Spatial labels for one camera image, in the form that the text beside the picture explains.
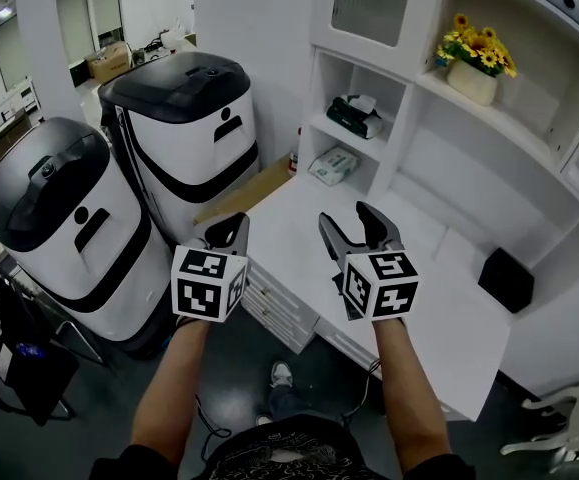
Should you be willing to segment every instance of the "black t-shirt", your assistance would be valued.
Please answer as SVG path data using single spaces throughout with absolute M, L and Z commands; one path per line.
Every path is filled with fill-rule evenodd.
M 133 445 L 118 459 L 98 459 L 90 480 L 175 480 L 176 476 L 177 468 L 162 455 Z M 473 480 L 476 475 L 457 455 L 441 455 L 409 471 L 405 480 L 440 477 Z M 209 457 L 196 480 L 250 478 L 384 480 L 366 467 L 349 432 L 332 421 L 306 415 L 255 427 L 231 438 Z

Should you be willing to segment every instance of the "flower pot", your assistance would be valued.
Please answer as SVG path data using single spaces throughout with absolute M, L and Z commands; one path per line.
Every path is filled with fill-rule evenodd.
M 491 105 L 498 80 L 462 60 L 456 60 L 447 75 L 447 83 L 467 98 L 485 107 Z

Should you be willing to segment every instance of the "cardboard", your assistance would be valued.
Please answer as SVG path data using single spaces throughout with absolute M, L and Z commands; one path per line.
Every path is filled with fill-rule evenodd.
M 126 43 L 110 44 L 94 55 L 85 57 L 92 78 L 100 84 L 105 84 L 131 69 L 129 48 Z
M 282 157 L 272 166 L 256 174 L 242 187 L 230 192 L 212 206 L 205 208 L 196 216 L 194 224 L 199 224 L 211 217 L 225 213 L 246 213 L 291 179 L 287 170 L 288 165 L 289 157 Z

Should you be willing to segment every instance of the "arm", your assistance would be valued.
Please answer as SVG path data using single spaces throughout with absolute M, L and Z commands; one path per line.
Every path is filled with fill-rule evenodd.
M 133 419 L 131 444 L 157 451 L 176 467 L 191 430 L 208 330 L 208 322 L 197 320 L 176 331 Z
M 440 403 L 427 380 L 405 326 L 374 322 L 382 367 L 387 422 L 403 473 L 451 453 Z

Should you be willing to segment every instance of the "sneaker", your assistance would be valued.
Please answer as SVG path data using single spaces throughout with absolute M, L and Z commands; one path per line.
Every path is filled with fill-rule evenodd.
M 273 423 L 273 420 L 269 417 L 268 414 L 259 414 L 256 418 L 256 427 L 260 425 L 266 425 L 267 423 Z
M 271 368 L 271 387 L 289 386 L 293 387 L 293 376 L 289 365 L 284 361 L 276 361 Z

